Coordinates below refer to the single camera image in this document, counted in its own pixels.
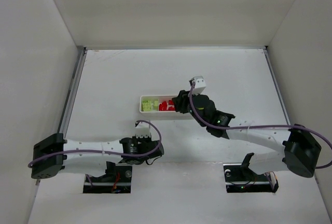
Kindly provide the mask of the red lego slope piece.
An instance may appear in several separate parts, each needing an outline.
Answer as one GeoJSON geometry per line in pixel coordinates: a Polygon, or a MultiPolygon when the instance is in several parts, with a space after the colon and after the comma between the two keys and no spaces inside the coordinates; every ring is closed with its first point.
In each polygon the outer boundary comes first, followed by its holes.
{"type": "Polygon", "coordinates": [[[172,100],[168,102],[168,111],[175,111],[175,106],[172,100]]]}

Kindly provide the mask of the pale green duplo brick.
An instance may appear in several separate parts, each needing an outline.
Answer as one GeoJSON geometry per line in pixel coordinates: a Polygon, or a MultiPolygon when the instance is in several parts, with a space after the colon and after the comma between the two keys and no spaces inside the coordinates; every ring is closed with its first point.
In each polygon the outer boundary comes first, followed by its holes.
{"type": "Polygon", "coordinates": [[[159,101],[158,100],[154,100],[153,102],[153,110],[158,110],[159,109],[159,101]]]}

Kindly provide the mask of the light green duplo brick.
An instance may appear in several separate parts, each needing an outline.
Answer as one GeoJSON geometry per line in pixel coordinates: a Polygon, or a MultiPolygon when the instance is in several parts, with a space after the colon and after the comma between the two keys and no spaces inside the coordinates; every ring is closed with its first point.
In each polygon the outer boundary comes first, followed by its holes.
{"type": "Polygon", "coordinates": [[[142,111],[150,112],[152,110],[152,102],[151,100],[142,100],[142,111]]]}

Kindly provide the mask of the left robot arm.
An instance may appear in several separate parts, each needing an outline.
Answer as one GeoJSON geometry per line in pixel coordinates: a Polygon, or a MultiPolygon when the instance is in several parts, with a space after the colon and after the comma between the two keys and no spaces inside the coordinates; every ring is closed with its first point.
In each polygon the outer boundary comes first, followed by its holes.
{"type": "Polygon", "coordinates": [[[28,164],[32,179],[48,179],[59,173],[100,177],[114,173],[116,164],[140,165],[164,155],[161,141],[151,136],[125,137],[108,142],[82,142],[55,133],[34,145],[28,164]]]}

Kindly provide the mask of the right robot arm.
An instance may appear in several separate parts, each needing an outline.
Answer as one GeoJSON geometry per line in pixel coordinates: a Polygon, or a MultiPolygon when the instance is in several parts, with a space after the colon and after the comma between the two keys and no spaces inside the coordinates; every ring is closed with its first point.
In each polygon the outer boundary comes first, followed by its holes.
{"type": "Polygon", "coordinates": [[[256,129],[251,121],[240,121],[233,114],[216,109],[215,104],[203,94],[190,95],[182,90],[172,98],[175,111],[189,113],[211,135],[235,141],[246,141],[270,149],[268,153],[250,152],[241,168],[256,174],[272,171],[291,171],[311,178],[321,152],[321,146],[311,133],[301,125],[285,128],[256,129]]]}

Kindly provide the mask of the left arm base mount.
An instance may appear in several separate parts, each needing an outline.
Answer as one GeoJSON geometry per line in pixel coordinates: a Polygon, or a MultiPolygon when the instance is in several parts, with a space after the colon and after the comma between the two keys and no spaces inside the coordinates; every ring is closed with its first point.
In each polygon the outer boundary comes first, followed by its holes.
{"type": "Polygon", "coordinates": [[[106,174],[99,177],[85,176],[82,192],[85,194],[129,194],[131,182],[131,165],[107,163],[106,174]]]}

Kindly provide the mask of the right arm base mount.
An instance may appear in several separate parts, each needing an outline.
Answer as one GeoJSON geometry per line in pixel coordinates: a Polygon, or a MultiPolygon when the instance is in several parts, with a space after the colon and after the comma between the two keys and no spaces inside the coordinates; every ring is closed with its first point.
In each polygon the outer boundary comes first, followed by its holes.
{"type": "Polygon", "coordinates": [[[256,174],[249,169],[254,153],[248,153],[241,163],[224,163],[227,193],[276,193],[279,182],[274,172],[256,174]]]}

